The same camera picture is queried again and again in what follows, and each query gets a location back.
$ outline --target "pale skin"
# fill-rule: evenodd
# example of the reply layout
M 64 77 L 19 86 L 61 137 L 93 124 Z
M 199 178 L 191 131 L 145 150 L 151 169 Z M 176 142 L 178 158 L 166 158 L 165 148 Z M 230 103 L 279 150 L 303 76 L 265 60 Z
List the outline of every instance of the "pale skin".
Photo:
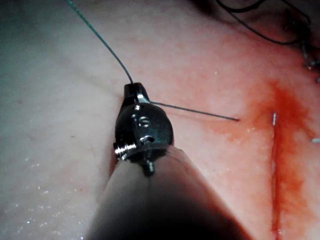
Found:
M 293 2 L 319 46 L 319 4 Z M 317 239 L 319 72 L 298 48 L 264 41 L 216 4 L 209 17 L 187 0 L 74 3 L 151 100 L 240 119 L 164 108 L 175 146 L 254 239 Z M 82 239 L 112 173 L 129 81 L 65 2 L 0 9 L 0 238 Z M 268 1 L 243 19 L 287 40 L 284 9 Z

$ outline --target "skin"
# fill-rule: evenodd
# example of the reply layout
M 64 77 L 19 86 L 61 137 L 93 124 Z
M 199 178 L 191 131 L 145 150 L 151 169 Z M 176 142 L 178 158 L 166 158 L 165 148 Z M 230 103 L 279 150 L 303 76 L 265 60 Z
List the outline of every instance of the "skin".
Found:
M 319 4 L 292 3 L 320 46 Z M 0 238 L 82 239 L 114 169 L 128 80 L 65 2 L 2 4 Z M 151 100 L 240 119 L 164 108 L 175 146 L 253 239 L 317 239 L 319 72 L 298 48 L 264 41 L 216 4 L 212 15 L 187 0 L 75 4 Z M 287 40 L 284 9 L 268 1 L 242 19 Z

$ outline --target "wet tissue surface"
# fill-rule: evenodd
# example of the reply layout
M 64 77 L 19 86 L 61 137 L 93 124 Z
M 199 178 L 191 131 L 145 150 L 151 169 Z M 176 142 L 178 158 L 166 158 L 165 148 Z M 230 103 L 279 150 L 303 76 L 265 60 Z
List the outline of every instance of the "wet tissue surface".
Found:
M 319 47 L 319 3 L 292 3 Z M 318 238 L 320 72 L 298 44 L 262 39 L 214 1 L 74 4 L 152 101 L 240 119 L 164 108 L 175 146 L 253 239 Z M 288 41 L 286 8 L 269 0 L 237 16 Z M 127 76 L 66 2 L 0 9 L 0 238 L 84 239 L 110 176 Z

